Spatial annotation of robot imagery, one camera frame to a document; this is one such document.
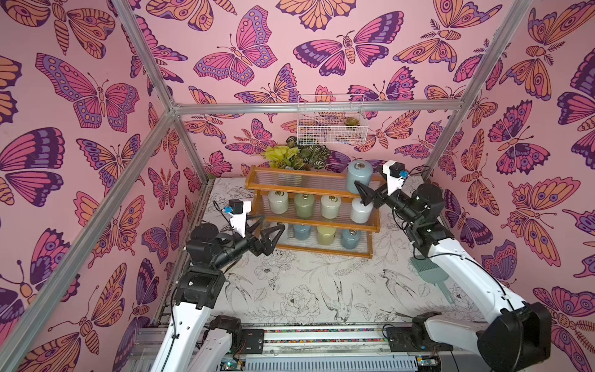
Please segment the large light blue canister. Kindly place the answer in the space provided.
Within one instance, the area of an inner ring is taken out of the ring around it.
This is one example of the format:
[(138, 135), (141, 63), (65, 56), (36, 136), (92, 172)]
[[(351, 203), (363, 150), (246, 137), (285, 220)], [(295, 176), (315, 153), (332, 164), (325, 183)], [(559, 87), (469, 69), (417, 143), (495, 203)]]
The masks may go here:
[(354, 160), (347, 167), (346, 189), (352, 194), (358, 194), (359, 191), (355, 185), (356, 181), (368, 186), (373, 175), (373, 166), (362, 160)]

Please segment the cream canister shelf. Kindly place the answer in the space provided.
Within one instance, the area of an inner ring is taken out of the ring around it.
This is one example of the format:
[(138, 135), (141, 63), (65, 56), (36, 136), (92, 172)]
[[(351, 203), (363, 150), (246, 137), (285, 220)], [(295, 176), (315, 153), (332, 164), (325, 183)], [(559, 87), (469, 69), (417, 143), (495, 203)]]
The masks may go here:
[(321, 197), (321, 214), (325, 219), (335, 219), (339, 216), (342, 199), (334, 195)]

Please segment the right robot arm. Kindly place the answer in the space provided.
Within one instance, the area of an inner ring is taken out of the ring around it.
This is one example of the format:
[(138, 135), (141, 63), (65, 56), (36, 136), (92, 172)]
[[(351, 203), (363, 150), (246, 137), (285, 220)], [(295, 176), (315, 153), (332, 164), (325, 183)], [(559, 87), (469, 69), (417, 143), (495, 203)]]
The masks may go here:
[(422, 331), (435, 343), (449, 344), (480, 356), (493, 371), (525, 370), (551, 355), (551, 316), (544, 305), (526, 302), (493, 277), (466, 252), (438, 220), (445, 206), (433, 184), (413, 195), (401, 191), (403, 178), (376, 190), (354, 183), (364, 205), (388, 206), (405, 224), (413, 248), (439, 266), (474, 302), (485, 326), (457, 322), (443, 315), (426, 316)]

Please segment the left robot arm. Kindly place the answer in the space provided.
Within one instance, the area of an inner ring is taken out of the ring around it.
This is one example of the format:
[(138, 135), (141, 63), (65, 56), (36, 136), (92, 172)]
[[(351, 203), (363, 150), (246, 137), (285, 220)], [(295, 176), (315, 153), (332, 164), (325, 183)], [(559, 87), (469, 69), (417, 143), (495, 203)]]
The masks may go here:
[(186, 244), (190, 263), (170, 298), (170, 324), (152, 371), (215, 371), (227, 353), (241, 348), (241, 322), (220, 316), (195, 349), (226, 282), (224, 269), (245, 253), (271, 255), (286, 230), (283, 224), (262, 229), (262, 222), (260, 218), (246, 226), (244, 235), (220, 232), (212, 223), (202, 223), (192, 231)]

